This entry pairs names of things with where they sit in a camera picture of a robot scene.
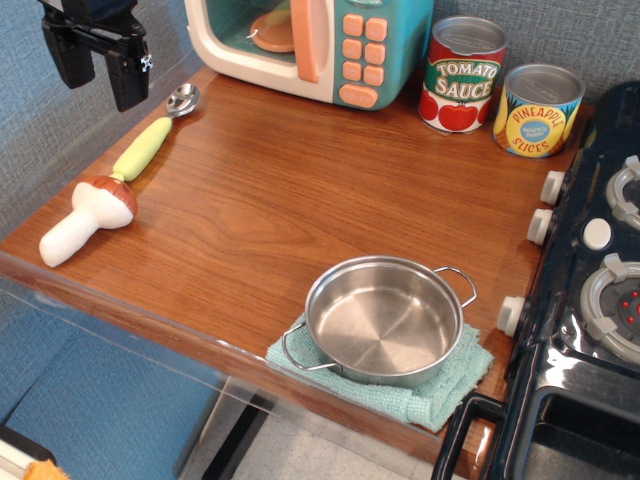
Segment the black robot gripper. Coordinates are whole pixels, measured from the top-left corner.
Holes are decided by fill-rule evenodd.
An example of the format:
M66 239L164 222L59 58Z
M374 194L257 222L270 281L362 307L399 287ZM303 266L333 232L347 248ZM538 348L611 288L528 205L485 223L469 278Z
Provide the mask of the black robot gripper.
M69 89L95 78L91 51L104 55L117 110L149 95L146 30L133 15L137 1L41 1L42 31L58 73Z

